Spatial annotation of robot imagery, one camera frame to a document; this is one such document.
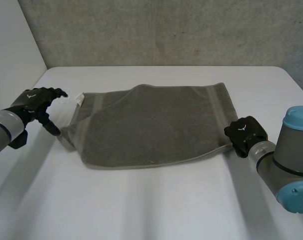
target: towel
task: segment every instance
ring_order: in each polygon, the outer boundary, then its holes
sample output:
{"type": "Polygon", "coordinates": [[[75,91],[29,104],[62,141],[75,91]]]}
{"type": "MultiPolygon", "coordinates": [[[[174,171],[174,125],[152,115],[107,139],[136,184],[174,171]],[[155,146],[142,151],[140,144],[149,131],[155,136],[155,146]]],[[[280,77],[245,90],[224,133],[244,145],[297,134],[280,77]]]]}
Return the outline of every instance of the towel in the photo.
{"type": "Polygon", "coordinates": [[[158,167],[221,153],[224,128],[237,114],[223,83],[211,86],[138,85],[84,93],[60,141],[89,168],[158,167]]]}

